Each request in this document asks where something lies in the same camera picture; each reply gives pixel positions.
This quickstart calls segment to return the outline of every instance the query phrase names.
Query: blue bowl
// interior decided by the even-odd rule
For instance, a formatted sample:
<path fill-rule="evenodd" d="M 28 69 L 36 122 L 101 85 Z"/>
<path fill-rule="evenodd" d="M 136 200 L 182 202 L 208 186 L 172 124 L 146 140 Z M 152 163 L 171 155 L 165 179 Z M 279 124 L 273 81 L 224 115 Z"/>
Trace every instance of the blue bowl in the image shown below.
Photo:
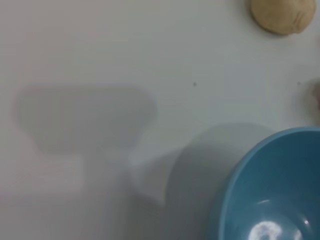
<path fill-rule="evenodd" d="M 320 128 L 255 146 L 217 193 L 206 240 L 319 240 Z"/>

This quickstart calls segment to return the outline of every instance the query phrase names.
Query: white surface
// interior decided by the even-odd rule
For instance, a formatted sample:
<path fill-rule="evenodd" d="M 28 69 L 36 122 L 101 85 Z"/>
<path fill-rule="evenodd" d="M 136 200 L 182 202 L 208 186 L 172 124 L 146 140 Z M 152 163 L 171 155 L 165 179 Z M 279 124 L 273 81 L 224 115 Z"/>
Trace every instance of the white surface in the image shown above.
<path fill-rule="evenodd" d="M 312 124 L 319 23 L 277 37 L 242 0 L 3 0 L 1 239 L 150 239 L 130 224 L 162 211 L 135 199 L 163 207 L 199 134 Z"/>

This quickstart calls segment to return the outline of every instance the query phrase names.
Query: brown object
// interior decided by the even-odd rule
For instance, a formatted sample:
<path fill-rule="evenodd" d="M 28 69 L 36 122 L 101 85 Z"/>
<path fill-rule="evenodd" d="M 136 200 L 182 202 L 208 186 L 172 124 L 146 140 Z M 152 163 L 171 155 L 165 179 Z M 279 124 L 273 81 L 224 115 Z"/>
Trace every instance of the brown object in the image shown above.
<path fill-rule="evenodd" d="M 251 0 L 254 19 L 265 30 L 289 35 L 301 33 L 311 23 L 315 0 Z"/>
<path fill-rule="evenodd" d="M 317 108 L 320 110 L 320 83 L 316 83 L 312 90 L 312 96 L 315 98 L 317 103 Z"/>

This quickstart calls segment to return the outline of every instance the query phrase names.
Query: bowl rim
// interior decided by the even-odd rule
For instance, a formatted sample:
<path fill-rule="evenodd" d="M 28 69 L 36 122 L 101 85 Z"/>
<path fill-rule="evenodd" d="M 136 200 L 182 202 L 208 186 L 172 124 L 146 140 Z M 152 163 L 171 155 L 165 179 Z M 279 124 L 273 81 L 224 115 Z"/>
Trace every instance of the bowl rim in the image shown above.
<path fill-rule="evenodd" d="M 218 217 L 218 240 L 224 240 L 227 208 L 230 202 L 231 193 L 234 189 L 237 179 L 240 176 L 240 173 L 245 168 L 247 163 L 253 158 L 255 154 L 257 154 L 258 151 L 260 151 L 262 148 L 264 148 L 274 140 L 291 135 L 291 134 L 306 133 L 306 132 L 320 133 L 320 127 L 295 127 L 295 128 L 289 128 L 289 129 L 274 133 L 268 136 L 267 138 L 265 138 L 264 140 L 260 141 L 239 161 L 238 165 L 235 167 L 232 173 L 230 180 L 226 184 L 226 190 L 222 198 L 221 212 L 220 212 L 220 216 Z"/>

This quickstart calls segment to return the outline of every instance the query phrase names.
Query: round dough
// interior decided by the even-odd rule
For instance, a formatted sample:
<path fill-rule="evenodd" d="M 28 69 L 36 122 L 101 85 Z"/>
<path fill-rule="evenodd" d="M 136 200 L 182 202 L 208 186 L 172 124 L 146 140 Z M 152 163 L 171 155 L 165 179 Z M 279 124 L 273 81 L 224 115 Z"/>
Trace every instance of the round dough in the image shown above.
<path fill-rule="evenodd" d="M 315 0 L 251 0 L 254 19 L 265 30 L 289 35 L 301 33 L 316 12 Z"/>

